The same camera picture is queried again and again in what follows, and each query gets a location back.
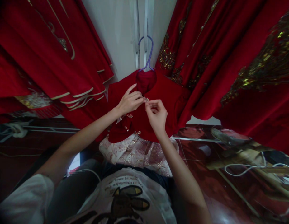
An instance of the finger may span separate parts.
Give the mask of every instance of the finger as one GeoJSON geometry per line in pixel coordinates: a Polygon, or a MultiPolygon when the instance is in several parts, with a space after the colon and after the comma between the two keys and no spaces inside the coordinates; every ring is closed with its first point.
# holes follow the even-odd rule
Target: finger
{"type": "Polygon", "coordinates": [[[133,102],[133,105],[141,105],[145,101],[144,97],[137,99],[133,102]]]}
{"type": "Polygon", "coordinates": [[[158,110],[156,110],[156,109],[154,109],[154,108],[152,108],[151,111],[152,111],[154,114],[158,113],[158,110]]]}
{"type": "Polygon", "coordinates": [[[130,94],[130,92],[136,87],[136,83],[135,84],[133,84],[132,86],[130,86],[129,87],[129,89],[127,89],[127,91],[125,92],[125,95],[129,95],[130,94]]]}
{"type": "Polygon", "coordinates": [[[151,100],[149,101],[150,104],[153,104],[153,105],[157,105],[156,108],[158,110],[166,110],[163,103],[162,103],[162,100],[151,100]]]}
{"type": "Polygon", "coordinates": [[[147,112],[148,117],[150,117],[150,116],[153,114],[153,112],[152,112],[152,110],[151,110],[150,105],[148,104],[148,102],[145,103],[145,110],[146,110],[146,112],[147,112]]]}
{"type": "Polygon", "coordinates": [[[133,96],[135,96],[136,94],[140,94],[140,95],[142,96],[141,92],[139,92],[139,91],[134,91],[134,92],[132,92],[132,93],[130,93],[130,94],[128,95],[128,98],[133,97],[133,96]]]}
{"type": "Polygon", "coordinates": [[[143,98],[142,94],[141,93],[137,93],[135,94],[134,96],[130,97],[131,100],[137,100],[139,98],[143,98]]]}

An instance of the white rope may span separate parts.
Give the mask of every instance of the white rope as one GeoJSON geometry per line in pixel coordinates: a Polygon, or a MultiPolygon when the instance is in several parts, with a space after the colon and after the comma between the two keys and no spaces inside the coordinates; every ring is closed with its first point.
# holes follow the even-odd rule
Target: white rope
{"type": "MultiPolygon", "coordinates": [[[[246,165],[246,164],[229,164],[229,165],[226,165],[225,166],[225,172],[228,173],[229,175],[231,176],[242,176],[244,174],[246,174],[249,170],[253,169],[253,168],[266,168],[267,167],[267,162],[266,162],[266,159],[264,157],[264,153],[261,152],[261,155],[262,155],[262,158],[263,158],[263,161],[264,161],[264,165],[263,166],[253,166],[253,165],[246,165]],[[229,166],[246,166],[246,167],[249,167],[247,170],[245,170],[244,172],[240,173],[240,174],[232,174],[230,172],[227,171],[227,168],[229,166]]],[[[276,163],[274,165],[272,165],[272,167],[276,167],[276,166],[280,166],[280,165],[283,165],[283,166],[286,166],[286,167],[289,167],[289,165],[286,165],[286,164],[283,164],[283,163],[276,163]]],[[[282,183],[284,184],[288,184],[286,183],[283,179],[281,179],[278,175],[274,174],[282,183]]]]}

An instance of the tiled floor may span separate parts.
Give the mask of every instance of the tiled floor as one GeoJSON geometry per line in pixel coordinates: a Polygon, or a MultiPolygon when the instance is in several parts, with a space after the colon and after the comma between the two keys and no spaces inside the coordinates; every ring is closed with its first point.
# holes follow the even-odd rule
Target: tiled floor
{"type": "MultiPolygon", "coordinates": [[[[176,137],[214,139],[210,132],[211,127],[199,125],[182,128],[176,137]]],[[[236,138],[247,139],[246,136],[239,135],[231,130],[223,129],[222,131],[236,138]]],[[[253,223],[252,219],[256,220],[256,217],[245,202],[216,170],[208,170],[206,167],[206,162],[223,158],[221,153],[225,148],[214,142],[177,141],[183,151],[180,155],[183,155],[182,158],[204,193],[213,222],[253,223]]],[[[230,171],[241,173],[243,170],[230,169],[230,171]]],[[[261,217],[285,214],[289,208],[289,202],[270,200],[264,194],[264,191],[271,189],[253,172],[248,172],[241,177],[231,176],[224,170],[221,170],[221,172],[233,183],[261,217]]]]}
{"type": "MultiPolygon", "coordinates": [[[[75,128],[64,121],[42,122],[35,121],[31,125],[75,128]]],[[[175,137],[214,139],[210,133],[212,126],[199,125],[182,128],[175,137]]],[[[237,138],[246,138],[233,131],[224,130],[228,135],[237,138]]],[[[9,155],[19,154],[41,154],[48,147],[62,144],[72,134],[29,132],[25,138],[10,138],[0,144],[0,152],[9,155]]],[[[214,223],[253,223],[253,213],[245,202],[235,193],[230,185],[222,178],[216,170],[208,170],[206,162],[222,158],[221,153],[224,147],[214,142],[177,140],[179,154],[191,170],[199,183],[214,223]]],[[[90,145],[90,148],[97,149],[97,144],[90,145]]],[[[103,160],[100,153],[94,156],[99,161],[103,160]]],[[[4,157],[0,155],[0,201],[12,191],[16,183],[28,171],[38,157],[4,157]]],[[[224,172],[230,182],[236,186],[239,192],[261,215],[284,214],[289,208],[289,202],[277,202],[268,199],[264,191],[270,188],[261,181],[253,172],[248,172],[241,177],[233,177],[224,172]]]]}

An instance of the sleeve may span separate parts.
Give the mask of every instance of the sleeve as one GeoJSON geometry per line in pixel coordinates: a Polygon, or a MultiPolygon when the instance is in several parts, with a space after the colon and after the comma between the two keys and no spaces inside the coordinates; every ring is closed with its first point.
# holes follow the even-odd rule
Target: sleeve
{"type": "Polygon", "coordinates": [[[6,223],[43,224],[53,192],[52,180],[37,174],[25,181],[0,204],[0,214],[6,223]]]}

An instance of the plastic hanger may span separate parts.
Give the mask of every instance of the plastic hanger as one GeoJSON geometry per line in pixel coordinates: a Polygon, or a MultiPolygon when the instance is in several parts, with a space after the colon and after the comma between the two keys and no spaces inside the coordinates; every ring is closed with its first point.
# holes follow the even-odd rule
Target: plastic hanger
{"type": "MultiPolygon", "coordinates": [[[[142,69],[140,69],[138,72],[146,69],[148,65],[149,65],[149,68],[150,68],[151,70],[155,71],[155,70],[151,67],[151,56],[152,56],[152,52],[153,52],[154,42],[153,42],[153,39],[152,39],[150,36],[147,36],[147,37],[150,38],[150,40],[152,41],[151,52],[150,52],[149,59],[148,59],[146,65],[145,65],[145,67],[142,68],[142,69]]],[[[142,38],[139,40],[138,45],[140,45],[140,42],[142,41],[143,38],[144,38],[144,37],[142,37],[142,38]]]]}

